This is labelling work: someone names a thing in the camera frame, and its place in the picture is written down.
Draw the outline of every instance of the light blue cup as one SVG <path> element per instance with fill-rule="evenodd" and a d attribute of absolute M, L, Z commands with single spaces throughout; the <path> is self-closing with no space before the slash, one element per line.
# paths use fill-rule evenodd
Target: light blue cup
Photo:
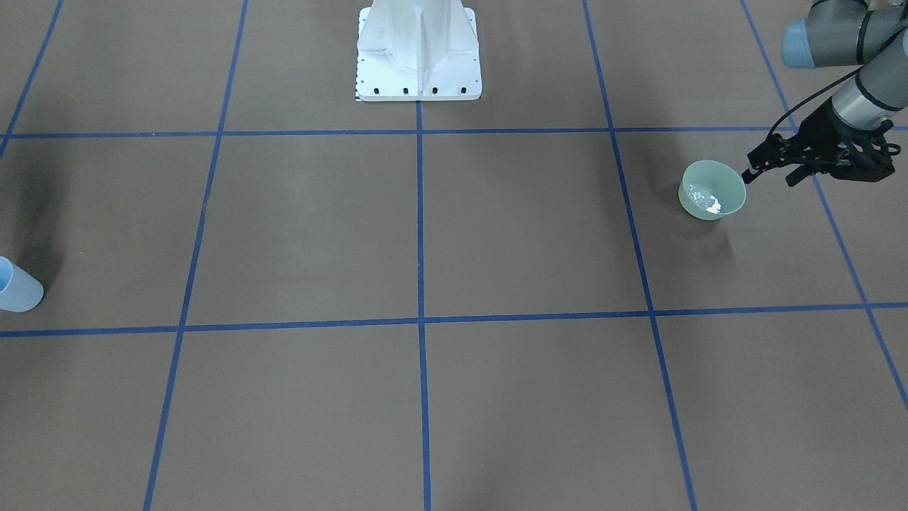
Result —
<path fill-rule="evenodd" d="M 718 220 L 741 209 L 747 198 L 744 180 L 734 168 L 713 160 L 692 163 L 681 178 L 678 200 L 701 220 Z"/>
<path fill-rule="evenodd" d="M 0 256 L 0 309 L 25 312 L 44 297 L 44 286 L 9 259 Z"/>

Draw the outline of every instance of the gray floor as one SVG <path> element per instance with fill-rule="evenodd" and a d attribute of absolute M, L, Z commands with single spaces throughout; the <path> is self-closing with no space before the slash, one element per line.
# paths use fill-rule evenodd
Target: gray floor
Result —
<path fill-rule="evenodd" d="M 0 6 L 0 508 L 904 509 L 908 156 L 676 198 L 844 73 L 809 2 L 469 0 L 425 105 L 367 3 Z"/>

